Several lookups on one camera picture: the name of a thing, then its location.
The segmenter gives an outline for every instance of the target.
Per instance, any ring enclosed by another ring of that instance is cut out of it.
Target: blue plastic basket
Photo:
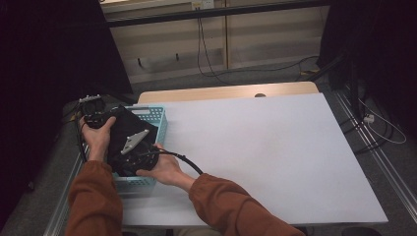
[[[126,109],[132,111],[135,115],[141,118],[141,120],[147,121],[158,127],[156,143],[163,145],[166,128],[168,126],[165,116],[165,108],[163,106],[127,106]],[[119,177],[116,173],[113,174],[113,177],[119,193],[136,192],[138,187],[152,186],[156,183],[155,179],[149,177]]]

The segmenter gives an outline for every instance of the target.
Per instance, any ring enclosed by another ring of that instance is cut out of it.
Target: white tabletop
[[[387,222],[322,94],[163,105],[166,149],[240,184],[286,222]],[[206,226],[175,187],[156,183],[123,204],[125,226]]]

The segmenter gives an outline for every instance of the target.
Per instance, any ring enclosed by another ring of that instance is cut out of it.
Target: orange long sleeve shirt
[[[299,230],[269,213],[242,187],[207,174],[190,189],[197,215],[225,236],[302,236]],[[99,161],[85,163],[68,197],[70,217],[66,235],[122,235],[123,206],[111,167]]]

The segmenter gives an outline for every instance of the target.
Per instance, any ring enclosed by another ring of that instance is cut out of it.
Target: black curtain
[[[97,0],[0,0],[0,227],[46,160],[64,104],[100,93],[92,84],[132,92],[110,30],[82,27],[104,21]]]
[[[330,6],[322,38],[320,67],[347,53],[358,66],[367,92],[406,132],[417,136],[417,15],[411,4],[387,0],[336,1]],[[329,73],[340,89],[350,76],[349,61]]]

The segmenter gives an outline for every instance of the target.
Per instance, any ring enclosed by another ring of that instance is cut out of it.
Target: wall
[[[191,0],[108,1],[101,4],[108,20],[191,10]],[[214,5],[218,8],[274,2],[279,1],[216,0]],[[218,71],[319,55],[327,14],[328,7],[317,7],[202,19],[212,68]],[[131,83],[200,72],[197,63],[197,20],[115,28],[111,31]],[[203,42],[200,50],[200,65],[204,72],[208,72]]]

